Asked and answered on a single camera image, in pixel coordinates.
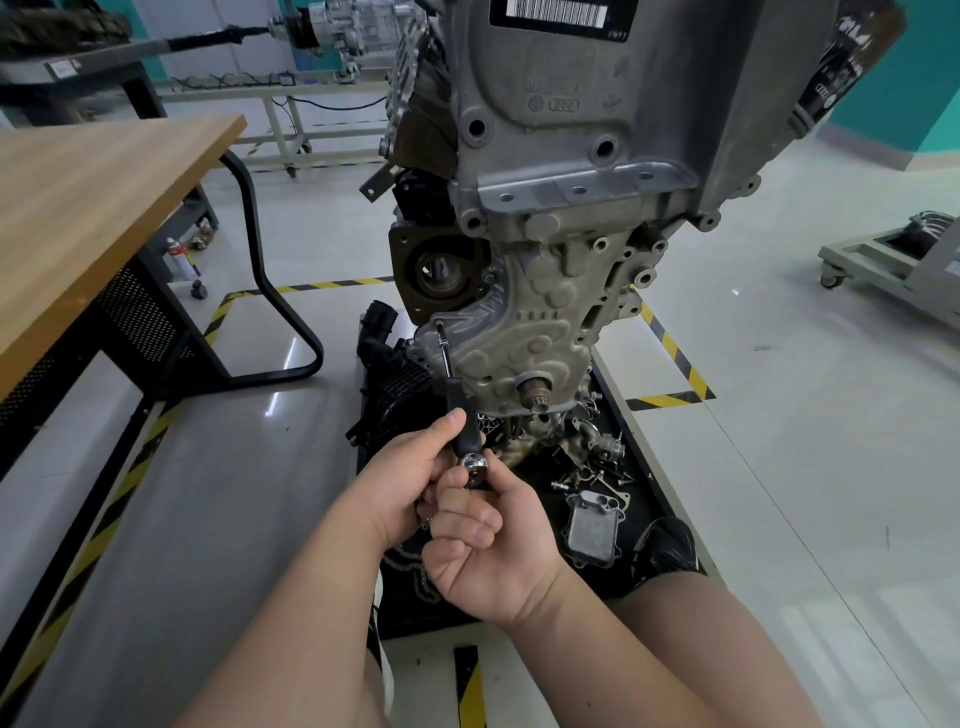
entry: bolt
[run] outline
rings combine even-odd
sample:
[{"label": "bolt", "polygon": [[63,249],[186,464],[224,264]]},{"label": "bolt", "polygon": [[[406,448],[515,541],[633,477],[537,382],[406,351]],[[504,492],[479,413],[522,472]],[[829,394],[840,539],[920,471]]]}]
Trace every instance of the bolt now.
[{"label": "bolt", "polygon": [[516,388],[520,395],[520,404],[535,415],[541,415],[550,408],[550,382],[535,376],[527,379]]}]

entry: floor marking tape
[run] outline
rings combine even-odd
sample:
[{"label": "floor marking tape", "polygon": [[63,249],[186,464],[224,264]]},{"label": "floor marking tape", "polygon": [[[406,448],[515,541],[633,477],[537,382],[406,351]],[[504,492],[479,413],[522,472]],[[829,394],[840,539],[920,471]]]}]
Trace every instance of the floor marking tape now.
[{"label": "floor marking tape", "polygon": [[483,676],[476,645],[453,650],[457,676],[457,707],[460,728],[487,728],[487,708],[483,700]]},{"label": "floor marking tape", "polygon": [[677,365],[677,369],[684,375],[690,383],[691,390],[687,392],[678,392],[672,395],[654,395],[653,397],[638,397],[633,400],[627,400],[627,405],[632,412],[642,412],[646,409],[665,409],[667,407],[679,407],[684,404],[699,404],[702,401],[715,400],[716,395],[707,387],[707,383],[701,374],[690,364],[674,338],[667,333],[660,320],[654,315],[647,302],[641,300],[640,318],[643,319],[650,330],[654,332],[663,350],[667,352],[671,361]]},{"label": "floor marking tape", "polygon": [[[276,290],[281,293],[297,293],[299,291],[314,291],[322,288],[346,288],[352,285],[377,285],[378,283],[392,283],[394,282],[393,276],[381,276],[380,278],[375,279],[348,279],[348,280],[325,280],[320,283],[301,283],[300,285],[279,285],[276,287]],[[224,324],[224,321],[227,319],[227,314],[230,313],[230,309],[233,307],[233,302],[237,299],[245,299],[250,296],[262,296],[263,292],[258,288],[251,288],[246,291],[233,291],[232,293],[227,293],[224,296],[224,299],[220,301],[220,305],[217,306],[217,310],[213,312],[213,317],[210,319],[209,326],[206,327],[204,331],[204,339],[206,343],[212,345],[217,339],[217,332],[220,330],[220,327]]]},{"label": "floor marking tape", "polygon": [[10,683],[0,693],[0,726],[13,723],[43,667],[50,660],[60,635],[63,634],[77,602],[84,593],[86,583],[97,564],[100,563],[113,534],[116,533],[117,525],[133,492],[143,481],[143,476],[156,454],[156,449],[170,430],[170,424],[176,417],[179,403],[178,400],[164,403],[160,416],[150,428],[146,441],[140,446],[139,453],[134,457],[130,468],[119,481],[119,485],[108,497],[86,542],[77,552],[48,614],[44,616],[43,623],[24,651]]}]

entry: right hand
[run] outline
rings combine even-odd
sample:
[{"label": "right hand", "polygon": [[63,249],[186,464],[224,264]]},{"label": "right hand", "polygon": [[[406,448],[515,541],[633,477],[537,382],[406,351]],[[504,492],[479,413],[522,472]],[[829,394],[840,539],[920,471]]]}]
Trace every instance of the right hand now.
[{"label": "right hand", "polygon": [[493,493],[467,490],[467,472],[453,468],[420,505],[422,516],[436,511],[423,565],[444,599],[506,629],[543,599],[564,560],[534,489],[484,454]]}]

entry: hand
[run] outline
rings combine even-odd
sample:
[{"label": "hand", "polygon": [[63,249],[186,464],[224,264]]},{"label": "hand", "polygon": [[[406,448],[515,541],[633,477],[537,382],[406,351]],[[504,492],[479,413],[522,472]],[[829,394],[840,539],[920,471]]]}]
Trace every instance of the hand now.
[{"label": "hand", "polygon": [[342,497],[354,501],[357,512],[371,516],[381,550],[396,546],[417,530],[414,502],[429,483],[456,464],[447,445],[466,421],[464,410],[457,407],[427,429],[397,435],[344,492]]},{"label": "hand", "polygon": [[418,506],[432,515],[423,565],[448,602],[507,629],[546,595],[564,560],[534,489],[484,454],[494,493],[466,490],[467,471],[457,467]]}]

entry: barcode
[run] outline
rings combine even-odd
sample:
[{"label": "barcode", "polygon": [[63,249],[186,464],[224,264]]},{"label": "barcode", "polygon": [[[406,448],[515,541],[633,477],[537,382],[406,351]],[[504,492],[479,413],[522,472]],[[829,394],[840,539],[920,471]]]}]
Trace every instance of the barcode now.
[{"label": "barcode", "polygon": [[507,0],[507,17],[602,29],[607,6],[573,0]]}]

